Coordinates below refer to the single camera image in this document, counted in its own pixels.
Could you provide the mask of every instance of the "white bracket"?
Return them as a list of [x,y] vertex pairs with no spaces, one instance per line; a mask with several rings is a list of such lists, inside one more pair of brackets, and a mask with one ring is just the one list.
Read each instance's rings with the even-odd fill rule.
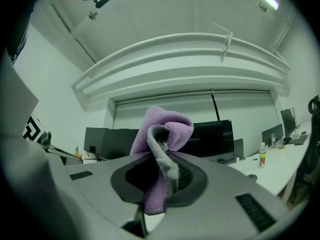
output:
[[232,40],[233,36],[234,36],[234,33],[230,32],[230,35],[228,35],[228,42],[225,44],[225,49],[222,49],[223,50],[223,54],[222,54],[222,57],[221,57],[221,63],[224,62],[225,57],[227,56],[227,52],[228,52],[228,49],[230,47],[231,40]]

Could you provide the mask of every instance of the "white bottle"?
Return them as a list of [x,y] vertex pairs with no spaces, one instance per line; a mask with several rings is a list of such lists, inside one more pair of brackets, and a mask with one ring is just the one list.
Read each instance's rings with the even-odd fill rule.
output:
[[259,167],[266,167],[266,156],[267,156],[267,147],[264,142],[260,143],[259,148]]
[[275,148],[276,147],[276,136],[274,132],[271,133],[271,147]]

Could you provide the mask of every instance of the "purple cloth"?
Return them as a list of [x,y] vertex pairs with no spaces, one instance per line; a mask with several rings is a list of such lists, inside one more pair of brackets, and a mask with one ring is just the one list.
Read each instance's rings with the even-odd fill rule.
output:
[[[143,124],[133,142],[130,155],[149,151],[147,132],[151,126],[161,125],[169,129],[167,146],[170,151],[181,149],[191,137],[194,125],[185,115],[151,106],[145,113]],[[164,212],[164,201],[169,195],[168,183],[159,170],[159,177],[144,195],[144,213],[156,215]]]

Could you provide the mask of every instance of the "white ceiling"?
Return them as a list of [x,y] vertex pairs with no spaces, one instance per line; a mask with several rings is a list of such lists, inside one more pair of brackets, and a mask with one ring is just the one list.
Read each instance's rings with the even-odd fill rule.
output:
[[[70,22],[71,31],[92,56],[101,60],[134,43],[189,32],[233,36],[269,49],[292,6],[276,0],[278,10],[263,0],[111,0],[96,9],[93,0],[52,0]],[[267,6],[262,12],[259,3]],[[96,10],[96,20],[89,12]]]

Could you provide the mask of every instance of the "black monitor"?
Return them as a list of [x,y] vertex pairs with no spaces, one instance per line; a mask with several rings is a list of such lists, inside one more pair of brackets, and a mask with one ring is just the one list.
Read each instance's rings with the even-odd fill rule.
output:
[[296,124],[290,109],[282,110],[281,115],[282,115],[282,121],[283,121],[284,132],[285,132],[284,144],[287,144],[290,141],[290,135],[296,129]]
[[236,139],[233,141],[233,149],[234,149],[234,155],[239,158],[244,158],[244,139]]
[[268,130],[265,130],[262,132],[262,142],[264,142],[266,145],[271,147],[272,141],[271,141],[271,134],[274,133],[275,136],[275,141],[277,142],[278,140],[281,139],[281,136],[284,135],[284,130],[282,128],[282,124],[278,124],[275,127],[272,127]]
[[137,129],[86,128],[84,150],[108,160],[129,156]]
[[106,129],[99,157],[108,160],[130,155],[138,129]]
[[214,162],[234,159],[234,135],[231,120],[194,123],[194,131],[179,152]]
[[106,128],[86,128],[83,149],[99,156],[101,153],[105,131]]

